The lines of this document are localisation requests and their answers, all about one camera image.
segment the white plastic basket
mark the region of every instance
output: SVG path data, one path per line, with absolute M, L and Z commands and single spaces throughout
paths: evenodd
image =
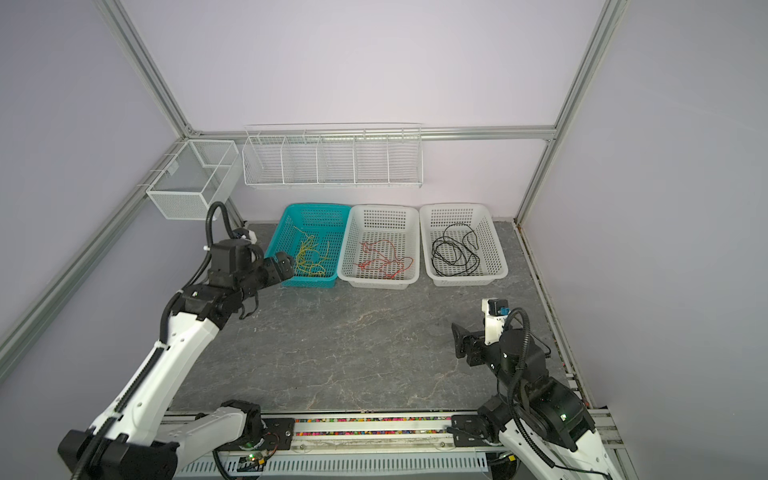
M 187 140 L 147 188 L 169 220 L 205 220 L 208 207 L 227 201 L 243 173 L 230 140 Z
M 419 279 L 420 254 L 416 209 L 357 205 L 349 211 L 336 272 L 352 286 L 403 290 Z
M 478 204 L 435 204 L 425 205 L 419 210 L 422 224 L 422 243 L 424 245 L 424 264 L 427 275 L 436 286 L 477 286 L 488 285 L 493 280 L 507 276 L 507 260 L 504 258 L 502 245 L 498 241 L 496 228 L 488 209 Z M 471 250 L 479 257 L 477 267 L 469 275 L 465 266 L 450 266 L 435 260 L 440 271 L 447 275 L 440 276 L 435 270 L 432 258 L 432 245 L 443 235 L 461 243 L 471 230 L 477 234 L 477 249 L 472 249 L 474 236 L 467 241 Z M 452 248 L 442 246 L 441 253 L 451 259 Z

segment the yellow wire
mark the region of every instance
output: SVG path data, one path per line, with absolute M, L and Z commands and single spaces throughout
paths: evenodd
M 294 260 L 296 261 L 294 270 L 296 272 L 303 273 L 304 276 L 326 276 L 326 269 L 323 265 L 321 265 L 321 263 L 325 260 L 330 260 L 328 257 L 328 253 L 331 248 L 330 241 L 326 246 L 326 254 L 324 256 L 320 256 L 320 252 L 317 250 L 317 240 L 315 240 L 315 236 L 307 234 L 295 225 L 293 228 L 304 235 L 304 238 L 299 244 L 299 251 L 294 257 Z M 312 253 L 317 253 L 319 261 L 312 261 Z

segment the aluminum rail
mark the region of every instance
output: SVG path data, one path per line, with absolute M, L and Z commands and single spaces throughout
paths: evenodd
M 131 190 L 109 219 L 48 282 L 45 290 L 16 320 L 14 326 L 0 337 L 0 382 L 10 375 L 14 367 L 72 298 L 78 287 L 88 278 L 88 274 L 131 225 L 145 202 L 149 200 L 146 195 L 147 184 L 160 174 L 159 170 L 166 166 L 173 155 L 181 149 L 182 144 L 183 141 L 180 139 L 166 150 L 144 180 Z
M 112 35 L 123 48 L 125 56 L 134 66 L 144 85 L 152 93 L 157 106 L 170 122 L 178 137 L 186 137 L 194 133 L 194 129 L 184 117 L 181 107 L 171 94 L 168 85 L 160 75 L 160 70 L 152 61 L 147 47 L 141 40 L 128 13 L 119 0 L 93 0 L 104 17 Z
M 568 127 L 576 116 L 578 105 L 584 98 L 589 82 L 592 80 L 592 77 L 594 77 L 594 73 L 598 70 L 605 49 L 621 20 L 625 7 L 627 6 L 627 1 L 628 0 L 607 0 L 603 6 L 600 20 L 592 34 L 587 53 L 584 54 L 584 59 L 581 61 L 581 66 L 576 74 L 574 83 L 571 86 L 571 90 L 568 92 L 568 96 L 565 98 L 565 103 L 563 104 L 560 115 L 558 115 L 558 120 L 554 124 L 558 133 L 554 139 L 549 141 L 549 145 L 545 148 L 533 178 L 531 179 L 531 183 L 525 191 L 523 201 L 520 203 L 518 214 L 515 216 L 515 219 L 520 225 L 524 226 L 525 217 L 528 215 L 531 205 L 536 198 L 536 194 L 538 193 L 541 184 L 544 182 L 546 173 L 552 164 L 554 156 L 558 152 L 558 147 L 562 143 L 563 137 L 568 132 Z

